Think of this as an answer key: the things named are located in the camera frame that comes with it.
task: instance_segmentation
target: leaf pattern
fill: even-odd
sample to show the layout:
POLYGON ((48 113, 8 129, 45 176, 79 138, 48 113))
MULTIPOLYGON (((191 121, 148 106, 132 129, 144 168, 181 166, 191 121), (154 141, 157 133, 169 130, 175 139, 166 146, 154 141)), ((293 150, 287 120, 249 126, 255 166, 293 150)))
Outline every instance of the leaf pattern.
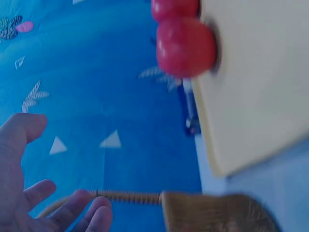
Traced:
POLYGON ((21 15, 15 16, 11 21, 11 27, 16 27, 23 21, 23 17, 21 15))
POLYGON ((26 106, 23 104, 22 107, 21 107, 21 111, 22 111, 23 113, 28 113, 28 107, 26 107, 26 106))
POLYGON ((35 93, 38 92, 39 87, 40 87, 40 84, 41 84, 41 81, 38 81, 38 82, 35 84, 35 86, 34 86, 33 89, 31 90, 31 92, 28 94, 26 100, 28 100, 28 99, 33 99, 33 95, 34 95, 35 93))
POLYGON ((27 100, 27 101, 24 101, 24 105, 25 105, 26 107, 34 106, 34 105, 36 105, 36 104, 37 104, 37 102, 36 102, 35 100, 27 100))
POLYGON ((138 78, 144 78, 144 77, 149 77, 149 76, 157 76, 162 74, 163 71, 158 67, 158 66, 154 66, 151 68, 148 68, 144 71, 142 71, 139 75, 138 78))
POLYGON ((166 83, 167 88, 168 88, 168 92, 173 91, 174 89, 176 89, 178 86, 180 86, 182 84, 181 80, 175 79, 173 76, 168 75, 168 74, 156 79, 156 82, 157 83, 166 83))
POLYGON ((7 17, 3 17, 0 19, 0 29, 8 28, 9 26, 9 19, 7 17))
POLYGON ((9 27, 0 31, 0 38, 4 40, 11 40, 18 35, 18 31, 15 28, 9 27))
POLYGON ((46 98, 49 97, 48 92, 40 91, 33 95, 33 99, 40 99, 40 98, 46 98))

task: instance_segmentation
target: red ball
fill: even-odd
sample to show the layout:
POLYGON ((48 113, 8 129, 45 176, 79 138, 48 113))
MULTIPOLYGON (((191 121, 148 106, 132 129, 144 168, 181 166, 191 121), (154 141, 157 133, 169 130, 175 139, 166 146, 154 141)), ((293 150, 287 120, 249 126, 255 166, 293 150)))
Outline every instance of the red ball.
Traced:
POLYGON ((157 59, 176 78, 195 77, 216 62, 217 46, 210 28, 194 18, 161 23, 157 30, 157 59))
POLYGON ((196 17, 198 0, 151 0, 151 12, 157 22, 171 17, 196 17))

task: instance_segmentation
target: beige board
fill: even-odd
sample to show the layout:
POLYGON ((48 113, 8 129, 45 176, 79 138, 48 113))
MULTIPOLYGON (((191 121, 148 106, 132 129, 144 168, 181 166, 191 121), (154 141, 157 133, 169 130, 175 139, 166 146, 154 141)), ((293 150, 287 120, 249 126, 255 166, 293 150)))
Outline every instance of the beige board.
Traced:
POLYGON ((201 9, 221 63, 193 89, 211 168, 228 175, 309 132, 309 2, 202 0, 201 9))

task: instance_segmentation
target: blue rug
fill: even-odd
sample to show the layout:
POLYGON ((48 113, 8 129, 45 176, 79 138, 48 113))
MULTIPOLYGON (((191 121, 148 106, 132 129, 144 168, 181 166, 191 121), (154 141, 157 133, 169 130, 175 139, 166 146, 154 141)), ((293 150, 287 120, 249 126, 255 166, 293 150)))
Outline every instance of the blue rug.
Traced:
MULTIPOLYGON (((22 161, 26 187, 57 184, 33 216, 79 188, 201 191, 177 91, 156 67, 149 1, 2 0, 0 26, 18 32, 0 33, 0 122, 49 119, 22 161)), ((112 231, 164 231, 160 207, 113 211, 112 231)))

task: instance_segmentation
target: white triangle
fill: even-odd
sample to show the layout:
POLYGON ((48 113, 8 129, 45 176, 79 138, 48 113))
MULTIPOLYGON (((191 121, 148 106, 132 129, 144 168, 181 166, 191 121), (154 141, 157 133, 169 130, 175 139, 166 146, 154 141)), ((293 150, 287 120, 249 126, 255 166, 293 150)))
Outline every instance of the white triangle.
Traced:
POLYGON ((50 149, 49 155, 53 155, 60 152, 67 151, 68 148, 63 144, 63 142, 56 136, 52 148, 50 149))
POLYGON ((25 57, 21 57, 21 58, 19 58, 18 60, 15 61, 16 70, 23 65, 24 60, 25 60, 25 57))
POLYGON ((110 136, 108 136, 107 139, 100 144, 100 147, 121 148, 118 131, 115 130, 110 136))

